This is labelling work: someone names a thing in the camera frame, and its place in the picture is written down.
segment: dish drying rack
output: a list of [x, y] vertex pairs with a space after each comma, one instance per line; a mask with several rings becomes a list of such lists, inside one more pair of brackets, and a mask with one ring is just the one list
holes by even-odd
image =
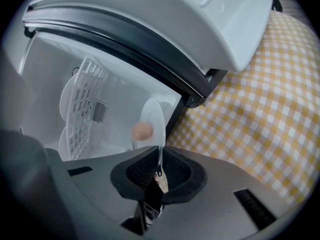
[[77, 160], [90, 144], [94, 104], [107, 69], [88, 59], [81, 63], [70, 93], [66, 116], [66, 147], [69, 160]]

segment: brown egg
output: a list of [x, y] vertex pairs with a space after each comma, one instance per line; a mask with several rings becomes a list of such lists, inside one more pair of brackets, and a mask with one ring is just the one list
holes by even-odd
[[152, 126], [147, 122], [137, 122], [132, 128], [132, 138], [136, 141], [145, 141], [152, 135]]

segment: drain vent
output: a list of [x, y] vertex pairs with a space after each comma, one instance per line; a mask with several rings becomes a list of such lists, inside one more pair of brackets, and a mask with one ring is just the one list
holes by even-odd
[[92, 120], [97, 123], [102, 123], [105, 119], [108, 104], [97, 100], [95, 103]]

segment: wooden floor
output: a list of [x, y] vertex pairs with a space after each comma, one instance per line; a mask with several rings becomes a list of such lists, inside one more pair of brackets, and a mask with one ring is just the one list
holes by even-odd
[[280, 0], [283, 8], [283, 13], [290, 15], [302, 23], [306, 24], [308, 27], [313, 29], [311, 22], [309, 21], [304, 10], [301, 8], [297, 0]]

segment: yellow and white gingham cloth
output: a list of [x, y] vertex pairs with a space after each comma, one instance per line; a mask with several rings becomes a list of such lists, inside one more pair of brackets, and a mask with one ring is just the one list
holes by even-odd
[[247, 68], [187, 109], [166, 144], [236, 164], [288, 203], [300, 202], [320, 170], [319, 69], [318, 37], [272, 11]]

